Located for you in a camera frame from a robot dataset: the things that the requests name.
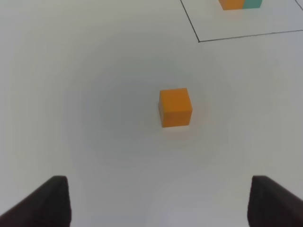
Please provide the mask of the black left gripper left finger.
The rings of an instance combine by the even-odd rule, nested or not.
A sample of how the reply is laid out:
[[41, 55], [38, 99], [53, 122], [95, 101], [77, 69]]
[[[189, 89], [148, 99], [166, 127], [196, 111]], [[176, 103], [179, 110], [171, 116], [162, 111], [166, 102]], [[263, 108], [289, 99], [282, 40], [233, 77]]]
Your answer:
[[2, 227], [69, 227], [71, 201], [66, 176], [53, 176], [0, 216]]

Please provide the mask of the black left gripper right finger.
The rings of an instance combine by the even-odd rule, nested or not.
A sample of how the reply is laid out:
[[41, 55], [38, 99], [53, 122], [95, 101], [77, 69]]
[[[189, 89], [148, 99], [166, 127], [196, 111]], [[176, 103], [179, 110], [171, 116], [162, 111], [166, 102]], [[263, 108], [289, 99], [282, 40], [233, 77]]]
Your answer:
[[252, 177], [247, 219], [250, 227], [301, 227], [303, 200], [264, 175]]

